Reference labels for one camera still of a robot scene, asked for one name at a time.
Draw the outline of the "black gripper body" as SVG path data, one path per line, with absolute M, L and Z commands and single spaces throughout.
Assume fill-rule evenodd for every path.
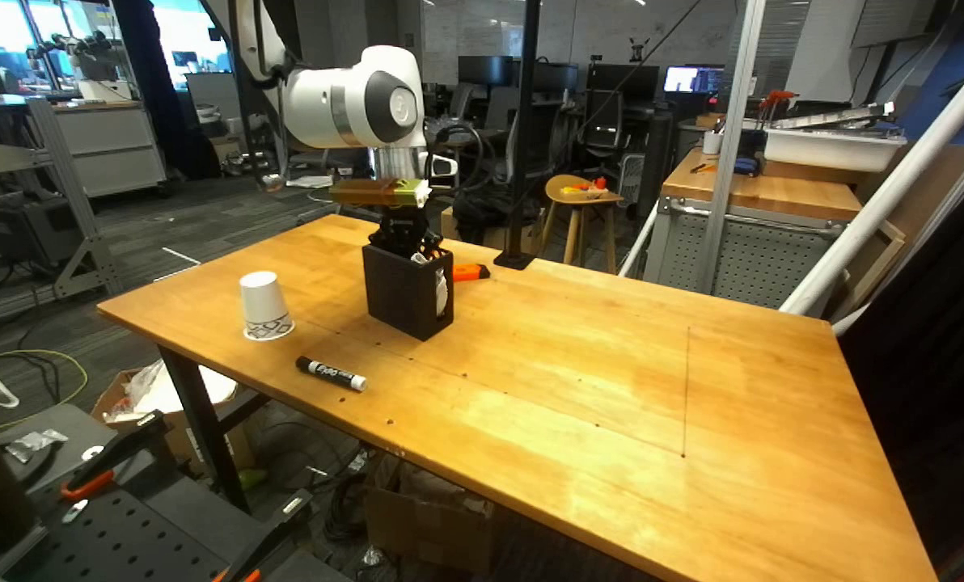
M 395 256 L 430 256 L 441 247 L 441 234 L 426 224 L 421 206 L 395 206 L 383 215 L 380 247 Z

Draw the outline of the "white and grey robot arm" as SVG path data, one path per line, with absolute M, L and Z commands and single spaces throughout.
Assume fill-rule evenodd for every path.
M 306 67 L 283 36 L 270 0 L 201 0 L 291 138 L 311 149 L 365 149 L 380 180 L 403 190 L 383 211 L 371 242 L 415 256 L 441 247 L 426 227 L 430 177 L 421 171 L 424 82 L 417 56 L 402 47 L 365 47 L 353 66 Z

